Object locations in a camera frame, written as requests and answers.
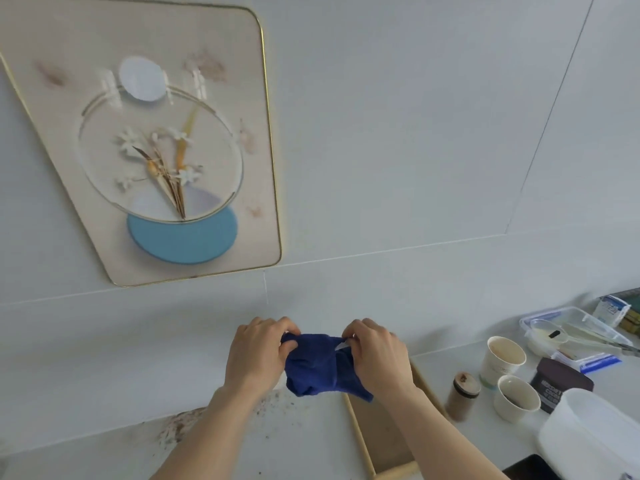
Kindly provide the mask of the person's left hand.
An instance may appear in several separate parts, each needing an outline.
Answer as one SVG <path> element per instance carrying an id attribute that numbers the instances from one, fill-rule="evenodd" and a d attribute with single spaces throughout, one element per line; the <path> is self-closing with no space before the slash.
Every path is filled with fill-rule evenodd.
<path id="1" fill-rule="evenodd" d="M 272 390 L 285 368 L 280 362 L 280 343 L 285 333 L 300 335 L 299 327 L 288 317 L 255 317 L 240 325 L 229 350 L 224 389 L 254 401 Z"/>

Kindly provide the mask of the person's right hand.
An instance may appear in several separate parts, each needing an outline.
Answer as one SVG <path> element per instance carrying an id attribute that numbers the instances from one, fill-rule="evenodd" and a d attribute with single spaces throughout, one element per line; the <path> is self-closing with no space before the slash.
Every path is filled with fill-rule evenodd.
<path id="1" fill-rule="evenodd" d="M 370 318 L 354 320 L 342 334 L 359 340 L 362 363 L 356 375 L 362 385 L 382 403 L 410 396 L 415 385 L 406 345 L 385 327 Z"/>

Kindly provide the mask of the dark blue cloth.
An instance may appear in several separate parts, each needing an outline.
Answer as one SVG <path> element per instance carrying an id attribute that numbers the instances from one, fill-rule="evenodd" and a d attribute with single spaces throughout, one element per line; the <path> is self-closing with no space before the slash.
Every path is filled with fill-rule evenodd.
<path id="1" fill-rule="evenodd" d="M 285 333 L 281 344 L 288 342 L 297 343 L 284 368 L 286 387 L 293 395 L 341 392 L 372 402 L 373 395 L 356 375 L 351 347 L 345 339 L 325 334 Z"/>

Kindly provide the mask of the person's left forearm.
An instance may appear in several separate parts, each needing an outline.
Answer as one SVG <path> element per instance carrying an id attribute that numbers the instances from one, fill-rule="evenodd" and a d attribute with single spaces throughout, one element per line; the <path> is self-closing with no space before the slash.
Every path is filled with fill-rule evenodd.
<path id="1" fill-rule="evenodd" d="M 201 418 L 149 480 L 231 480 L 250 416 L 272 388 L 246 383 L 217 389 Z"/>

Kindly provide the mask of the person's right forearm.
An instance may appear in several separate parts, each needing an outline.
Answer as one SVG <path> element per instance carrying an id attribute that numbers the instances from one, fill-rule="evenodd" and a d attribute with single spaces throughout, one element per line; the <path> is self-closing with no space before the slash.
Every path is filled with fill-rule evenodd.
<path id="1" fill-rule="evenodd" d="M 399 428 L 424 480 L 509 480 L 411 381 L 367 389 Z"/>

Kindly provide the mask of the shallow wooden tray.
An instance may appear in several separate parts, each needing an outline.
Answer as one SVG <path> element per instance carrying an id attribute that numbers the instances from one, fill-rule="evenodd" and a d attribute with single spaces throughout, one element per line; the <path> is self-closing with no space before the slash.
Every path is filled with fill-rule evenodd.
<path id="1" fill-rule="evenodd" d="M 419 466 L 392 416 L 379 400 L 342 393 L 369 480 L 407 480 Z"/>

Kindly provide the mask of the small brown spice jar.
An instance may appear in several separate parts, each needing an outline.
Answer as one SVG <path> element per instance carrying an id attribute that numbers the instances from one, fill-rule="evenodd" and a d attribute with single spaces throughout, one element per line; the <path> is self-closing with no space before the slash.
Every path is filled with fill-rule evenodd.
<path id="1" fill-rule="evenodd" d="M 454 422 L 466 421 L 481 389 L 481 382 L 474 375 L 466 371 L 458 372 L 452 380 L 444 405 L 449 418 Z"/>

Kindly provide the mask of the tall stained paper cup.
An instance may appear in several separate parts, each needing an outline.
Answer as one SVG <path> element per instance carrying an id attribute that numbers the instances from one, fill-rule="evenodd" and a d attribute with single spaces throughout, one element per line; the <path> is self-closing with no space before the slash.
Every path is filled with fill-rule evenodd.
<path id="1" fill-rule="evenodd" d="M 486 346 L 479 379 L 484 387 L 495 389 L 500 378 L 514 375 L 527 356 L 516 342 L 501 336 L 489 338 Z"/>

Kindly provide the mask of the short stained paper cup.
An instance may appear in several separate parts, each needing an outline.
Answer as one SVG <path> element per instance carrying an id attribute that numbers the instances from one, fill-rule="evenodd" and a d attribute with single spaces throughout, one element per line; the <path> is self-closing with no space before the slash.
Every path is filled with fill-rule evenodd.
<path id="1" fill-rule="evenodd" d="M 528 382 L 508 374 L 497 382 L 493 407 L 500 418 L 515 424 L 527 414 L 539 411 L 541 399 Z"/>

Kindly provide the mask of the dark brown box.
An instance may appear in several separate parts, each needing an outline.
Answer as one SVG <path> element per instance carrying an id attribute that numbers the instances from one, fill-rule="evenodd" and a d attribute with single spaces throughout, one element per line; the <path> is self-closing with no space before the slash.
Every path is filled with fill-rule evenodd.
<path id="1" fill-rule="evenodd" d="M 536 368 L 530 386 L 540 397 L 541 410 L 551 414 L 565 391 L 578 388 L 592 392 L 594 382 L 568 365 L 543 357 Z"/>

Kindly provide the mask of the black flat device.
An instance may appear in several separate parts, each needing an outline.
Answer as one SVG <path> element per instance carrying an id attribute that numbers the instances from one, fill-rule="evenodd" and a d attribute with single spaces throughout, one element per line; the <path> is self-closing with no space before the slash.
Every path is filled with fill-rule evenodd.
<path id="1" fill-rule="evenodd" d="M 538 454 L 532 454 L 503 471 L 509 480 L 562 480 Z"/>

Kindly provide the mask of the clear container with blue clips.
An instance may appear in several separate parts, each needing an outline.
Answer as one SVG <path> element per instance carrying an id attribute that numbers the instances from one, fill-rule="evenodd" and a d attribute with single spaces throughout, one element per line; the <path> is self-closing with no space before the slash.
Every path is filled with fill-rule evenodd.
<path id="1" fill-rule="evenodd" d="M 618 358 L 613 355 L 598 353 L 592 349 L 581 348 L 572 341 L 558 347 L 539 346 L 537 344 L 533 344 L 529 341 L 527 332 L 530 329 L 530 323 L 535 319 L 546 319 L 553 321 L 560 326 L 565 323 L 571 323 L 602 335 L 606 339 L 636 347 L 628 338 L 615 331 L 613 328 L 574 306 L 546 310 L 524 316 L 520 319 L 519 324 L 524 332 L 524 340 L 528 349 L 533 354 L 540 358 L 547 357 L 564 363 L 583 374 L 588 374 L 620 363 L 626 356 Z"/>

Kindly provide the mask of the white plastic tub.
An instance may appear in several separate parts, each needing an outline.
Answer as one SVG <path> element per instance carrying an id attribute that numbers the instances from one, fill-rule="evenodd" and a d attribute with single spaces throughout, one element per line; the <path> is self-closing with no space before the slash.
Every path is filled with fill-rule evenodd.
<path id="1" fill-rule="evenodd" d="M 563 393 L 537 445 L 564 480 L 640 480 L 640 423 L 587 390 Z"/>

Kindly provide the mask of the white and blue packet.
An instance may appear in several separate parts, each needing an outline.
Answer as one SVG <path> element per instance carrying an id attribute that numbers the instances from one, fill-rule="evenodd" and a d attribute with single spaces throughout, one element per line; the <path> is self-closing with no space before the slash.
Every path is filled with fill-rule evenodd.
<path id="1" fill-rule="evenodd" d="M 599 298 L 592 316 L 611 328 L 617 328 L 630 309 L 631 305 L 625 300 L 606 295 Z"/>

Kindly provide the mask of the gold-edged floral wall art panel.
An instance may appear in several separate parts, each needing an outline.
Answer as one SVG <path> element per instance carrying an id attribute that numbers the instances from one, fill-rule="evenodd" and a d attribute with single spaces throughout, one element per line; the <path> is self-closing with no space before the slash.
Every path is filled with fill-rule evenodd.
<path id="1" fill-rule="evenodd" d="M 251 8 L 0 0 L 0 62 L 113 284 L 281 261 Z"/>

